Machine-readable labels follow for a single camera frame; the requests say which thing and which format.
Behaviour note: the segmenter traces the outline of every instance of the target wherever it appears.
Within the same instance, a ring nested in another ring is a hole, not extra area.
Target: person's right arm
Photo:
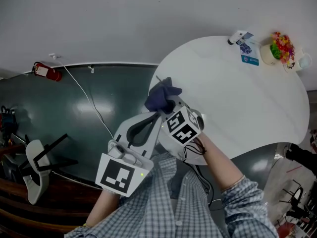
[[[245,178],[233,162],[204,134],[199,135],[208,168],[222,191],[225,221],[232,238],[277,238],[267,218],[258,184]]]

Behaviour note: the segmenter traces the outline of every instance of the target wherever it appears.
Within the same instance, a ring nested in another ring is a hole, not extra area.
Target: colorful flower bouquet
[[[281,36],[280,32],[272,34],[273,44],[270,46],[272,55],[281,60],[282,64],[290,64],[290,60],[294,61],[295,48],[288,35]]]

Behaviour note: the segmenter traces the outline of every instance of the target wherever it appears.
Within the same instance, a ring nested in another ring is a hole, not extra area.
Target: white table
[[[307,132],[309,101],[295,72],[281,63],[259,66],[241,61],[238,45],[227,36],[192,40],[172,51],[156,69],[151,89],[171,77],[183,89],[180,97],[203,114],[204,133],[229,157],[276,143],[299,144]],[[183,148],[164,133],[160,143],[173,155]],[[188,163],[205,165],[202,157],[188,155]]]

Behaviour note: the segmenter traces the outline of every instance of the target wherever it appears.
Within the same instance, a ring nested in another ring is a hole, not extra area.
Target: dark blue cloth
[[[180,95],[182,89],[173,87],[172,79],[167,77],[162,82],[156,84],[149,92],[149,96],[144,105],[150,112],[155,112],[158,109],[163,109],[168,106],[166,97],[171,95]]]

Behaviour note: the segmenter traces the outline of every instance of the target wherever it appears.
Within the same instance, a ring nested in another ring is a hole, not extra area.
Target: gray wall
[[[0,0],[0,68],[30,71],[37,60],[65,64],[160,63],[199,37],[274,30],[312,55],[301,74],[317,89],[317,0]]]

